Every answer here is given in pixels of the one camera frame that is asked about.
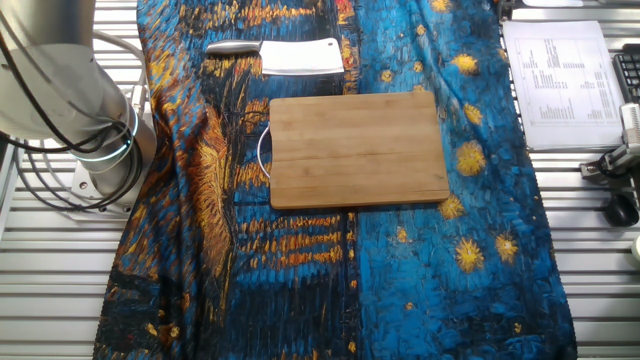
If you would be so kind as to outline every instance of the paper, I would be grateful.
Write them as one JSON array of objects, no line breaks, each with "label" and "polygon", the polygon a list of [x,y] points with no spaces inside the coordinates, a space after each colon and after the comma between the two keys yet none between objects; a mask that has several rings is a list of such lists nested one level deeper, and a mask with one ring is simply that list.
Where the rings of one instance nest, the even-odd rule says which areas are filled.
[{"label": "paper", "polygon": [[503,25],[527,144],[622,143],[622,93],[596,21]]},{"label": "paper", "polygon": [[582,6],[582,0],[523,0],[524,4],[533,7],[576,7]]}]

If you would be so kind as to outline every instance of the black bracket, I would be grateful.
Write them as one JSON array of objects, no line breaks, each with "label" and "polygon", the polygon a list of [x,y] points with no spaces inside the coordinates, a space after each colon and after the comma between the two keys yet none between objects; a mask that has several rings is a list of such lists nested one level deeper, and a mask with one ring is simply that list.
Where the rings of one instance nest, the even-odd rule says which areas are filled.
[{"label": "black bracket", "polygon": [[511,20],[511,16],[513,15],[513,3],[515,3],[515,0],[498,1],[498,19],[500,24]]}]

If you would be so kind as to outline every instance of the keyboard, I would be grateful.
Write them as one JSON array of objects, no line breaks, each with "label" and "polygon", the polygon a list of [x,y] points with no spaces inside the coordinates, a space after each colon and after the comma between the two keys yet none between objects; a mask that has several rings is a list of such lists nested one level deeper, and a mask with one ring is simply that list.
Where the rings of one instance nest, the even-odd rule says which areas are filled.
[{"label": "keyboard", "polygon": [[637,103],[640,98],[640,53],[617,54],[613,68],[618,76],[625,102]]}]

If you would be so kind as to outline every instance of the black cable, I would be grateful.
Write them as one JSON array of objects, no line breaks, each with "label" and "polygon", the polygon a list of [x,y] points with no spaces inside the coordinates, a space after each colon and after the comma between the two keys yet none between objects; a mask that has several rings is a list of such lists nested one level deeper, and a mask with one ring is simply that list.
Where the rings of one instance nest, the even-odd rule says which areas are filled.
[{"label": "black cable", "polygon": [[[0,22],[2,23],[2,25],[6,29],[7,34],[9,35],[11,40],[13,40],[13,42],[16,45],[16,47],[18,48],[18,50],[20,50],[20,52],[22,53],[22,56],[24,56],[25,59],[27,59],[27,61],[29,61],[29,63],[31,64],[33,69],[40,75],[42,80],[44,80],[47,84],[49,84],[49,86],[51,86],[55,90],[55,92],[58,94],[58,96],[60,96],[60,98],[62,100],[66,101],[67,105],[69,105],[73,110],[77,111],[78,113],[86,116],[87,118],[100,120],[100,117],[97,117],[96,115],[91,115],[91,114],[87,113],[82,108],[80,108],[78,105],[76,105],[73,101],[65,99],[65,97],[61,93],[60,88],[58,88],[58,86],[49,78],[49,76],[47,76],[47,74],[44,72],[44,70],[42,70],[40,65],[38,65],[38,63],[33,58],[33,56],[31,56],[29,51],[27,51],[27,49],[24,47],[22,42],[20,42],[20,39],[18,39],[18,36],[16,36],[15,32],[11,29],[11,26],[9,25],[9,22],[7,21],[7,19],[2,14],[2,11],[0,11]],[[104,119],[106,119],[106,120],[108,120],[108,121],[110,121],[112,123],[116,122],[116,120],[113,120],[113,119],[103,118],[103,120]],[[124,135],[124,132],[126,131],[126,129],[127,129],[126,127],[123,127],[122,131],[118,135],[116,135],[114,138],[116,138],[116,137],[119,138],[122,135]]]},{"label": "black cable", "polygon": [[[113,123],[112,125],[108,126],[105,128],[105,130],[117,130],[116,128],[118,127],[125,127],[126,125],[124,123]],[[82,146],[85,144],[88,144],[96,139],[98,139],[98,144],[100,146],[102,146],[104,144],[104,142],[107,140],[107,136],[109,135],[109,131],[101,131],[101,132],[97,132],[93,135],[91,135],[89,138],[84,139],[80,142],[78,142],[76,145]],[[28,150],[28,151],[33,151],[33,152],[40,152],[40,153],[46,153],[46,154],[58,154],[58,153],[63,153],[63,152],[67,152],[67,151],[71,151],[73,149],[71,149],[69,146],[63,146],[63,147],[59,147],[59,148],[40,148],[40,147],[36,147],[36,146],[31,146],[31,145],[27,145],[25,143],[22,143],[20,141],[17,140],[13,140],[9,137],[9,135],[0,132],[0,142],[6,142],[9,143],[15,147],[19,147],[21,149],[24,150]]]},{"label": "black cable", "polygon": [[38,100],[33,96],[33,93],[31,92],[31,90],[29,89],[29,86],[27,85],[27,83],[24,81],[24,78],[22,77],[22,74],[20,73],[20,70],[18,69],[13,56],[11,56],[11,53],[9,52],[9,48],[7,46],[7,43],[5,42],[4,36],[2,35],[2,33],[0,32],[0,51],[2,52],[2,55],[5,58],[5,61],[7,62],[7,66],[9,67],[9,70],[11,70],[11,73],[13,74],[13,77],[15,78],[16,82],[18,83],[18,85],[20,86],[20,88],[22,89],[22,91],[24,92],[25,96],[27,97],[27,99],[29,100],[29,102],[31,103],[31,105],[33,106],[33,108],[36,110],[36,112],[38,113],[38,115],[40,115],[40,117],[42,118],[42,121],[44,121],[44,123],[47,125],[47,127],[49,128],[49,130],[51,130],[51,132],[60,140],[62,141],[67,147],[69,147],[70,150],[73,151],[77,151],[79,153],[83,153],[83,154],[88,154],[88,153],[92,153],[97,151],[98,149],[100,149],[102,147],[102,144],[104,143],[104,141],[106,140],[106,136],[108,134],[108,131],[100,131],[98,132],[98,136],[96,136],[96,138],[100,137],[100,134],[102,135],[102,140],[99,144],[97,144],[94,147],[88,148],[88,149],[84,149],[81,146],[84,144],[87,144],[93,140],[95,140],[95,138],[93,140],[90,140],[90,138],[81,141],[78,144],[74,144],[71,140],[67,139],[67,137],[64,136],[64,134],[62,134],[62,132],[60,132],[60,130],[58,130],[58,128],[53,124],[53,122],[51,121],[51,119],[49,119],[49,116],[45,113],[44,109],[42,108],[42,106],[40,106],[40,103],[38,103]]},{"label": "black cable", "polygon": [[29,184],[29,181],[24,175],[24,172],[20,168],[20,164],[18,162],[19,154],[18,154],[17,148],[13,150],[13,163],[16,166],[16,170],[18,171],[18,176],[20,177],[20,180],[22,180],[22,183],[24,184],[27,191],[29,191],[31,195],[33,195],[36,199],[38,199],[43,204],[59,211],[86,211],[86,210],[101,209],[103,207],[109,206],[115,203],[116,201],[120,200],[125,194],[127,194],[131,189],[133,189],[133,187],[138,182],[138,178],[142,173],[142,156],[140,154],[140,148],[138,147],[137,143],[134,142],[131,144],[131,146],[134,146],[132,148],[132,157],[130,159],[129,169],[122,183],[111,194],[109,194],[109,196],[105,197],[104,199],[102,199],[101,201],[95,204],[91,204],[88,206],[76,204],[76,206],[74,207],[65,207],[65,206],[59,206],[59,205],[50,203],[49,201],[45,200],[40,195],[38,195],[38,193],[31,187],[31,184]]},{"label": "black cable", "polygon": [[81,205],[78,205],[78,204],[74,204],[71,201],[65,199],[63,196],[58,194],[57,191],[53,190],[51,188],[51,186],[49,186],[49,184],[42,177],[42,174],[40,174],[40,171],[38,171],[38,167],[36,166],[35,161],[33,161],[33,155],[31,155],[31,152],[29,152],[29,151],[27,151],[27,158],[29,158],[29,163],[31,164],[31,169],[33,169],[33,172],[36,174],[36,177],[38,178],[38,180],[40,180],[42,185],[44,185],[45,189],[47,189],[53,196],[57,197],[59,200],[67,203],[68,205],[73,206],[74,208],[78,208],[78,207],[81,206]]},{"label": "black cable", "polygon": [[612,180],[621,179],[621,178],[629,175],[629,168],[626,168],[624,170],[624,172],[621,172],[621,173],[615,173],[615,172],[607,169],[608,163],[609,163],[607,161],[607,155],[613,153],[615,150],[617,150],[617,149],[612,149],[612,150],[607,151],[606,153],[604,153],[600,157],[600,159],[598,159],[598,161],[595,162],[596,169],[602,175],[604,175],[605,177],[607,177],[609,179],[612,179]]}]

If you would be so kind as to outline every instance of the cutting board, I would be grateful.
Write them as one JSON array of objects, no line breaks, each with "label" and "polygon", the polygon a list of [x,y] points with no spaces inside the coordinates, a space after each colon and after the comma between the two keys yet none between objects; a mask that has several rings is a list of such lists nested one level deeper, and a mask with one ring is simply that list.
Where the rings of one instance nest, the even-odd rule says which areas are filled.
[{"label": "cutting board", "polygon": [[434,202],[449,196],[430,92],[275,99],[276,209]]}]

